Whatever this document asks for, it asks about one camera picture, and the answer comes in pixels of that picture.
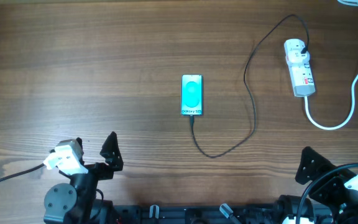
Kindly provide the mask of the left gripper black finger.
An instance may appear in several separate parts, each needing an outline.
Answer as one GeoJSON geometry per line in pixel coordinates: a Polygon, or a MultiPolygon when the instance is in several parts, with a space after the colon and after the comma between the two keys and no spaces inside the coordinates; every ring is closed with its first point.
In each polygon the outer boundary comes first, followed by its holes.
{"type": "Polygon", "coordinates": [[[113,131],[105,140],[99,153],[105,158],[105,163],[114,171],[122,171],[124,162],[119,150],[117,134],[113,131]]]}
{"type": "Polygon", "coordinates": [[[76,138],[76,141],[77,141],[78,145],[80,146],[80,149],[78,150],[79,154],[80,154],[79,162],[80,162],[81,165],[84,165],[85,162],[83,160],[83,154],[84,154],[84,152],[83,152],[83,141],[82,141],[81,138],[76,138]]]}

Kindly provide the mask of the blue Galaxy S25 smartphone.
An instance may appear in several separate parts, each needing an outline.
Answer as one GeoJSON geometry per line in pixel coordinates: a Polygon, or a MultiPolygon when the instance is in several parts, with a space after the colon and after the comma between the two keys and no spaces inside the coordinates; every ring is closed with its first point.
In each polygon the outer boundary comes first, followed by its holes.
{"type": "Polygon", "coordinates": [[[181,114],[200,116],[203,114],[203,76],[186,74],[181,77],[181,114]]]}

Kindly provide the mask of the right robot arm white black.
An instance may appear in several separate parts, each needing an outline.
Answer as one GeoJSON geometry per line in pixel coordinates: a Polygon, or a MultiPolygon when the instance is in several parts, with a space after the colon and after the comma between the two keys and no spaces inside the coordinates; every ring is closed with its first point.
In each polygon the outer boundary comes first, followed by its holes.
{"type": "Polygon", "coordinates": [[[307,146],[296,182],[307,184],[301,196],[281,195],[273,205],[275,223],[321,223],[312,200],[328,207],[333,223],[358,223],[358,162],[335,166],[307,146]]]}

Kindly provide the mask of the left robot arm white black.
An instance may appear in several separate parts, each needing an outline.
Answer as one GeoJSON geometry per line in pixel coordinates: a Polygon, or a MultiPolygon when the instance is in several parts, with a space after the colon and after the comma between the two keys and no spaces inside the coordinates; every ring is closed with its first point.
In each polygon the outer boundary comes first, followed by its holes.
{"type": "Polygon", "coordinates": [[[102,145],[104,162],[85,164],[82,139],[60,141],[44,160],[48,170],[57,168],[70,182],[54,185],[45,195],[45,223],[121,223],[110,200],[98,189],[98,182],[111,180],[123,168],[117,134],[112,132],[102,145]]]}

